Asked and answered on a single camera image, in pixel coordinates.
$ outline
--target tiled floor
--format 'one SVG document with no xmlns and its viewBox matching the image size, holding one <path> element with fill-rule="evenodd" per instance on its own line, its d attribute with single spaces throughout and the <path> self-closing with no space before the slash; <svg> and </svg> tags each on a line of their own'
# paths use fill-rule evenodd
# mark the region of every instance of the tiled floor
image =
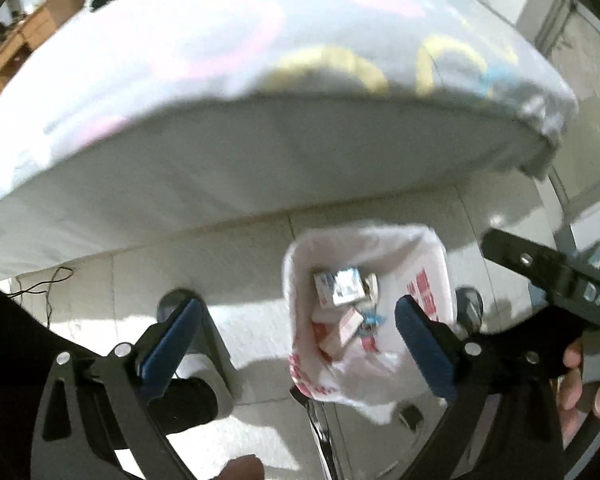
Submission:
<svg viewBox="0 0 600 480">
<path fill-rule="evenodd" d="M 227 420 L 172 436 L 175 449 L 199 478 L 217 474 L 229 458 L 255 453 L 266 465 L 267 478 L 320 479 L 306 416 L 288 397 L 290 320 L 282 300 L 280 265 L 286 248 L 303 230 L 361 220 L 433 227 L 447 249 L 452 285 L 473 285 L 482 293 L 489 331 L 528 314 L 530 300 L 525 280 L 485 262 L 478 248 L 481 235 L 497 226 L 554 244 L 552 224 L 533 181 L 517 173 L 483 173 L 444 189 L 188 232 L 72 264 L 75 275 L 53 286 L 51 327 L 104 353 L 116 342 L 135 341 L 154 320 L 155 305 L 168 290 L 185 286 L 199 291 L 237 369 L 238 406 Z M 29 286 L 52 273 L 28 274 L 20 281 Z M 25 296 L 24 307 L 45 319 L 44 295 Z M 442 408 L 428 396 L 418 403 L 430 415 L 427 433 Z M 375 478 L 423 443 L 423 435 L 412 434 L 397 420 L 395 405 L 364 410 L 329 406 L 329 414 L 348 479 Z M 121 456 L 132 468 L 129 455 Z"/>
</svg>

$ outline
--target metal screw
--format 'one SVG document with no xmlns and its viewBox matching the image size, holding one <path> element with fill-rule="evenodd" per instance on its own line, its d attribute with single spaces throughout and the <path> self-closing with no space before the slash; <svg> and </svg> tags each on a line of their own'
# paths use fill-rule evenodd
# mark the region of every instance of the metal screw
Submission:
<svg viewBox="0 0 600 480">
<path fill-rule="evenodd" d="M 540 356 L 535 352 L 527 352 L 525 354 L 526 362 L 537 365 L 540 362 Z"/>
<path fill-rule="evenodd" d="M 131 353 L 131 345 L 129 343 L 120 343 L 113 349 L 113 353 L 118 357 L 124 357 Z"/>
<path fill-rule="evenodd" d="M 71 356 L 69 355 L 69 352 L 60 352 L 56 356 L 56 363 L 58 363 L 59 365 L 63 365 L 63 364 L 68 363 L 69 359 L 71 359 Z"/>
<path fill-rule="evenodd" d="M 478 343 L 467 343 L 464 345 L 464 351 L 467 355 L 476 357 L 482 353 L 482 347 Z"/>
<path fill-rule="evenodd" d="M 531 267 L 531 264 L 534 262 L 534 259 L 529 256 L 526 253 L 523 253 L 522 256 L 520 256 L 520 262 L 525 266 L 525 267 Z"/>
</svg>

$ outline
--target bed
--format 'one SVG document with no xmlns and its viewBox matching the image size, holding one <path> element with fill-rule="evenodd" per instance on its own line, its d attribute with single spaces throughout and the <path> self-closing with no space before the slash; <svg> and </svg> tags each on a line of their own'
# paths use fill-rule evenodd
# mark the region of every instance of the bed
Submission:
<svg viewBox="0 0 600 480">
<path fill-rule="evenodd" d="M 542 176 L 576 112 L 477 0 L 116 0 L 0 96 L 0 279 L 484 168 Z"/>
</svg>

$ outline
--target wooden desk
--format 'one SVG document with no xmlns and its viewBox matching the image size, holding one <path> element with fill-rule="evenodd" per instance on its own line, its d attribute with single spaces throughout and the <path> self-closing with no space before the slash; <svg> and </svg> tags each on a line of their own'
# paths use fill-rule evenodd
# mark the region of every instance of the wooden desk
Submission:
<svg viewBox="0 0 600 480">
<path fill-rule="evenodd" d="M 83 7 L 84 0 L 46 0 L 11 31 L 0 47 L 0 94 L 27 57 Z"/>
</svg>

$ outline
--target blue gripper pad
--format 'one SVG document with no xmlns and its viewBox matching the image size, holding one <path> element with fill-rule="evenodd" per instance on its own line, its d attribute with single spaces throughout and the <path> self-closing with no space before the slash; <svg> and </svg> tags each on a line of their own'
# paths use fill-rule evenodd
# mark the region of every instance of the blue gripper pad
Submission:
<svg viewBox="0 0 600 480">
<path fill-rule="evenodd" d="M 202 305 L 198 300 L 190 300 L 139 367 L 142 385 L 138 394 L 144 400 L 149 402 L 164 395 L 196 330 L 201 325 Z"/>
<path fill-rule="evenodd" d="M 451 329 L 430 320 L 411 296 L 403 296 L 395 304 L 395 327 L 432 393 L 455 400 L 456 352 L 460 343 Z"/>
</svg>

